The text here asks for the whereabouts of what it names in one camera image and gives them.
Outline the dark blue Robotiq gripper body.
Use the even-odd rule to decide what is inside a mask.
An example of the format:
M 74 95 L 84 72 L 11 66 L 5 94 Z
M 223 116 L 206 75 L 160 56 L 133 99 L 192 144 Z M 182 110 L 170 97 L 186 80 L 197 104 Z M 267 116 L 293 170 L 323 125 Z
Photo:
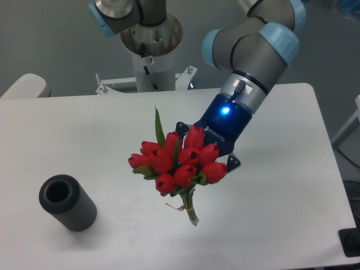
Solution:
M 252 119 L 251 113 L 229 97 L 218 94 L 194 126 L 204 131 L 204 145 L 216 143 L 219 155 L 230 154 L 237 139 Z

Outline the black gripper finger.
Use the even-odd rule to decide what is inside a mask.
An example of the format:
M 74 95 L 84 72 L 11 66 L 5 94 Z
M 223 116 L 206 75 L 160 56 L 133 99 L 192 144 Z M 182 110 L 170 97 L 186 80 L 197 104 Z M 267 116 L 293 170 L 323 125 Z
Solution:
M 181 145 L 184 146 L 185 137 L 187 136 L 190 130 L 190 125 L 182 121 L 178 121 L 175 126 L 175 131 L 178 133 L 181 139 Z
M 230 154 L 228 154 L 228 158 L 227 158 L 227 174 L 229 174 L 230 172 L 238 169 L 241 166 L 241 161 L 240 159 L 232 152 Z

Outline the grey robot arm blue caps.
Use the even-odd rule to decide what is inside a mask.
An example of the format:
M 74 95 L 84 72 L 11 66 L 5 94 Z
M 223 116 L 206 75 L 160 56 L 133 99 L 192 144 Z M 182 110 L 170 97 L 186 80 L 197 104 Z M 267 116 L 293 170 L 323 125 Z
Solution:
M 302 1 L 243 1 L 244 22 L 230 29 L 209 32 L 202 57 L 211 66 L 229 70 L 230 76 L 196 127 L 205 143 L 215 143 L 227 156 L 227 168 L 240 166 L 233 153 L 240 134 L 291 64 L 299 50 L 296 32 L 306 22 Z M 132 54 L 139 92 L 180 89 L 173 51 L 183 29 L 167 12 L 165 1 L 93 1 L 89 12 L 105 36 L 119 35 Z

